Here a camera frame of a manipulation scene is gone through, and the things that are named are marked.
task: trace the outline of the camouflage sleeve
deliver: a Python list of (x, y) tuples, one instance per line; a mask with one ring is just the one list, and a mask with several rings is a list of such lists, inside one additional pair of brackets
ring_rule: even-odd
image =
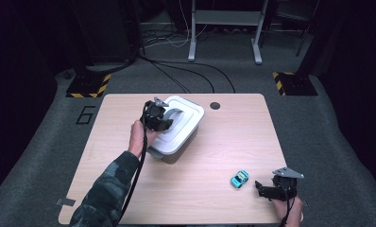
[(138, 165), (138, 158), (124, 151), (94, 182), (71, 217), (70, 226), (116, 226)]

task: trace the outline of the storage box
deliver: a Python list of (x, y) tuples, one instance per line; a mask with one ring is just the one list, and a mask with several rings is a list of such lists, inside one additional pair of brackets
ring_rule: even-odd
[(203, 115), (203, 108), (180, 96), (171, 96), (164, 101), (164, 115), (173, 119), (173, 124), (161, 133), (147, 150), (152, 156), (174, 164), (197, 135), (198, 125)]

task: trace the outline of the white desk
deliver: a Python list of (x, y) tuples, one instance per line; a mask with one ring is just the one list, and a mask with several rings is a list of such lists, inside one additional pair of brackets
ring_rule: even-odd
[[(130, 126), (144, 104), (172, 94), (105, 96), (63, 206), (61, 224), (71, 216), (107, 165), (128, 147)], [(286, 165), (265, 99), (256, 94), (182, 94), (202, 106), (197, 137), (173, 165), (146, 155), (124, 224), (279, 223), (274, 207), (260, 198), (254, 181), (272, 185), (273, 170)], [(212, 102), (221, 107), (213, 110)], [(249, 180), (230, 184), (244, 169)]]
[(203, 25), (232, 25), (232, 26), (256, 26), (255, 38), (251, 39), (253, 56), (256, 64), (262, 64), (259, 50), (259, 37), (265, 19), (265, 10), (268, 0), (264, 0), (261, 11), (222, 11), (222, 10), (197, 10), (196, 0), (192, 1), (192, 34), (189, 48), (188, 61), (195, 60), (197, 50), (197, 24)]

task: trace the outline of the toy car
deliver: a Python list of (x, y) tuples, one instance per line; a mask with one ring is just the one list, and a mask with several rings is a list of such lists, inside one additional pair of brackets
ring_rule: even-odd
[(247, 172), (245, 170), (240, 170), (234, 177), (231, 178), (231, 184), (236, 188), (240, 188), (242, 184), (248, 180), (248, 178), (249, 175)]

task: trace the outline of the container lid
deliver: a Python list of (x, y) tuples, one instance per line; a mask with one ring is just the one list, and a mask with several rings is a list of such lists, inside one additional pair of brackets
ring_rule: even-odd
[(173, 119), (173, 124), (154, 140), (151, 147), (163, 155), (170, 155), (177, 152), (197, 128), (205, 111), (180, 96), (170, 96), (164, 102), (169, 105), (165, 107), (164, 115), (172, 113), (169, 119)]

